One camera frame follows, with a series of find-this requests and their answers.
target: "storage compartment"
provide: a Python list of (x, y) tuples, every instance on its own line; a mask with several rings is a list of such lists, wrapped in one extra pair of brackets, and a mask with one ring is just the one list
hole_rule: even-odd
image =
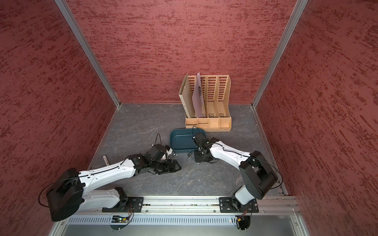
[[(191, 91), (194, 91), (197, 76), (189, 76)], [(202, 116), (205, 118), (186, 118), (186, 128), (194, 125), (206, 132), (229, 132), (231, 116), (228, 110), (231, 80), (229, 75), (201, 76), (204, 101)]]

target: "teal plastic tray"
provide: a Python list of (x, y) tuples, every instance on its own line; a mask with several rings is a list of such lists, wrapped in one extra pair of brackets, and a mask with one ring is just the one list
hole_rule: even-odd
[(192, 153), (197, 149), (196, 144), (193, 141), (193, 135), (206, 133), (203, 129), (176, 129), (170, 133), (170, 147), (175, 153)]

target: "small metal part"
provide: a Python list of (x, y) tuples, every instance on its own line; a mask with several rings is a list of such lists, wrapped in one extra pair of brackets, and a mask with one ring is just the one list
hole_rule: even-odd
[(106, 157), (106, 155), (104, 155), (102, 158), (104, 159), (106, 166), (110, 165), (108, 157)]

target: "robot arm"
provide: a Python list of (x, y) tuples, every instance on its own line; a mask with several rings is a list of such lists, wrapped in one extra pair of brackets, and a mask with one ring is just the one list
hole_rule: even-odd
[(193, 140), (198, 147), (194, 152), (197, 163), (211, 163), (214, 159), (220, 159), (240, 170), (245, 185), (232, 196), (232, 204), (238, 211), (249, 201), (255, 198), (262, 199), (278, 180), (270, 164), (258, 151), (243, 152), (224, 144), (219, 139), (209, 140), (202, 133), (196, 134)]
[(155, 144), (145, 155), (130, 155), (106, 167), (80, 172), (75, 168), (66, 170), (46, 193), (51, 219), (60, 221), (77, 211), (98, 207), (108, 212), (123, 211), (128, 198), (122, 188), (94, 190), (146, 172), (165, 174), (181, 170), (176, 160), (169, 159), (171, 153), (169, 146)]

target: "metal grille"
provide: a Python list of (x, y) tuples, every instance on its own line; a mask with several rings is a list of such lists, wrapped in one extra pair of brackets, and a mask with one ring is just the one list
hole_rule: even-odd
[(108, 225), (112, 216), (73, 215), (67, 224), (70, 225)]
[[(112, 216), (74, 215), (69, 218), (70, 225), (122, 225), (111, 223)], [(235, 225), (234, 215), (222, 216), (180, 216), (180, 215), (135, 215), (130, 225)]]

